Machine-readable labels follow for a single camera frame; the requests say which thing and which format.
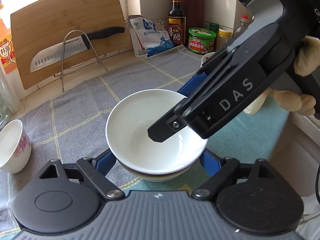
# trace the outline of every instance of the cloth glove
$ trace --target cloth glove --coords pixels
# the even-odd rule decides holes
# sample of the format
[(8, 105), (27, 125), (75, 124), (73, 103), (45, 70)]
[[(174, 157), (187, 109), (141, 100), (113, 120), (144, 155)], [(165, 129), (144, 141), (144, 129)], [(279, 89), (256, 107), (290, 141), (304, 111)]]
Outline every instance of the cloth glove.
[[(293, 67), (297, 75), (305, 77), (320, 66), (320, 40), (306, 36), (303, 42), (304, 45), (299, 50), (293, 62)], [(269, 94), (271, 94), (276, 103), (286, 111), (296, 112), (304, 116), (315, 114), (314, 106), (316, 105), (316, 99), (313, 96), (305, 94), (298, 95), (290, 90), (278, 91), (272, 88), (266, 89), (244, 109), (244, 112), (246, 114), (255, 114), (258, 112)]]

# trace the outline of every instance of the knife block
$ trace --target knife block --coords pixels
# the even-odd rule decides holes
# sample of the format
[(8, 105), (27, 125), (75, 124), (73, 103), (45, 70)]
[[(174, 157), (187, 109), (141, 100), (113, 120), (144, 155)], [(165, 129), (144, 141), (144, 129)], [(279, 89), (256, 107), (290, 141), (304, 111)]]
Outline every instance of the knife block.
[(181, 0), (181, 3), (186, 14), (186, 37), (189, 37), (189, 28), (203, 28), (204, 0)]

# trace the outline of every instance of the black cable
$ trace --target black cable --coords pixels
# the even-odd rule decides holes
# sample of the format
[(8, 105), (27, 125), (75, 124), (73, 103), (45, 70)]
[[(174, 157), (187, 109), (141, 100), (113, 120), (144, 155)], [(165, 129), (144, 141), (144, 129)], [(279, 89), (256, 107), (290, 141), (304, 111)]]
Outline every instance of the black cable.
[(317, 176), (316, 176), (316, 198), (318, 200), (318, 203), (320, 204), (320, 196), (319, 196), (319, 175), (320, 175), (320, 164), (318, 167), (317, 171)]

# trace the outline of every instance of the cutting board holder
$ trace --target cutting board holder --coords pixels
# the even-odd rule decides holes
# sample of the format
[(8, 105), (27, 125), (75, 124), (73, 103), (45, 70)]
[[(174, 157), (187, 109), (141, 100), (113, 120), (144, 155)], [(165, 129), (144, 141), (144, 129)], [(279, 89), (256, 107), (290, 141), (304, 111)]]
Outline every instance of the cutting board holder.
[[(92, 50), (93, 50), (94, 53), (96, 54), (96, 59), (97, 59), (97, 60), (96, 60), (95, 62), (93, 62), (93, 63), (90, 63), (90, 64), (88, 64), (88, 65), (85, 65), (85, 66), (83, 66), (83, 67), (81, 67), (81, 68), (79, 68), (79, 69), (77, 69), (77, 70), (72, 71), (72, 72), (63, 73), (64, 45), (65, 45), (65, 43), (66, 43), (66, 40), (67, 40), (68, 36), (69, 36), (71, 33), (74, 33), (74, 32), (81, 32), (82, 34), (84, 34), (84, 35), (87, 37), (87, 39), (88, 39), (88, 41), (89, 41), (89, 44), (90, 44)], [(61, 54), (61, 55), (62, 55), (62, 59), (61, 59), (61, 72), (60, 72), (60, 74), (55, 74), (55, 75), (53, 75), (53, 76), (54, 76), (54, 77), (59, 77), (59, 78), (61, 79), (62, 93), (64, 92), (63, 77), (66, 76), (66, 75), (70, 75), (70, 74), (74, 74), (74, 73), (78, 73), (78, 72), (80, 72), (80, 71), (83, 71), (83, 70), (91, 67), (92, 65), (96, 64), (97, 62), (99, 62), (99, 63), (103, 66), (103, 68), (106, 70), (106, 72), (109, 71), (109, 70), (105, 67), (105, 65), (102, 63), (102, 60), (105, 59), (107, 55), (105, 54), (104, 56), (102, 56), (102, 58), (99, 57), (99, 55), (97, 54), (96, 50), (94, 49), (94, 46), (92, 45), (92, 43), (91, 43), (91, 41), (90, 41), (88, 35), (87, 35), (84, 31), (81, 31), (81, 30), (73, 30), (73, 31), (69, 32), (69, 33), (64, 37), (63, 43), (62, 43), (62, 54)], [(76, 65), (70, 67), (69, 69), (75, 68), (75, 67), (77, 67), (77, 66), (79, 66), (79, 65), (81, 65), (81, 64), (84, 64), (84, 63), (88, 62), (88, 61), (89, 61), (89, 60), (84, 61), (84, 62), (79, 63), (79, 64), (76, 64)]]

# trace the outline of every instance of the salt bag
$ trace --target salt bag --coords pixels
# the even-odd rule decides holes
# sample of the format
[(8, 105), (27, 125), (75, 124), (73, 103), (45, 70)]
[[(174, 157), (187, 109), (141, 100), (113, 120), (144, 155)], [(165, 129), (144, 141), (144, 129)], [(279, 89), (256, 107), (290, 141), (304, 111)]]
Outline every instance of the salt bag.
[(142, 46), (141, 42), (139, 41), (139, 38), (136, 34), (136, 29), (133, 28), (131, 21), (130, 21), (131, 19), (135, 19), (138, 17), (142, 17), (142, 16), (141, 15), (130, 15), (128, 17), (128, 20), (129, 20), (128, 26), (129, 26), (130, 36), (131, 36), (134, 55), (136, 57), (146, 57), (147, 50)]
[(131, 19), (130, 22), (142, 46), (147, 50), (147, 57), (174, 47), (168, 32), (156, 29), (156, 25), (152, 21), (137, 17)]

